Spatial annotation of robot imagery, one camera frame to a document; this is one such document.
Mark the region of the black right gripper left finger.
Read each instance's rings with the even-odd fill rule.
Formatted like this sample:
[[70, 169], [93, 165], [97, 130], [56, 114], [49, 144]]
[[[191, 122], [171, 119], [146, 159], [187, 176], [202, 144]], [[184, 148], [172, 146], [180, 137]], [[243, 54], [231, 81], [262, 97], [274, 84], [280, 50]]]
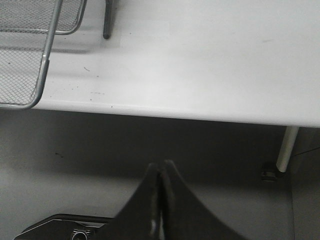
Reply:
[[157, 240], [160, 236], [160, 173], [148, 165], [145, 176], [125, 206], [96, 234], [97, 240]]

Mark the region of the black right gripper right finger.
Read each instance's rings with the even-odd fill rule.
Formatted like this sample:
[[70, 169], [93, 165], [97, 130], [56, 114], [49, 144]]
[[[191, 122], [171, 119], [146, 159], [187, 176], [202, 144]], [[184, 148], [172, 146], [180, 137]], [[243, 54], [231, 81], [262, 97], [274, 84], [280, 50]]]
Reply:
[[172, 160], [161, 171], [162, 219], [167, 240], [244, 240], [220, 221], [185, 184]]

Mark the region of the black robot base housing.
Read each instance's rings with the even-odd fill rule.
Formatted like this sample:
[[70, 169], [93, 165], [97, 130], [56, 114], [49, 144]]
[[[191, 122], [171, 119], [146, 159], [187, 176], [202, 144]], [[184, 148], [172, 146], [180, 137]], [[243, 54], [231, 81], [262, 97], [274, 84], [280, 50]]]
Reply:
[[23, 230], [16, 240], [93, 240], [111, 217], [54, 214]]

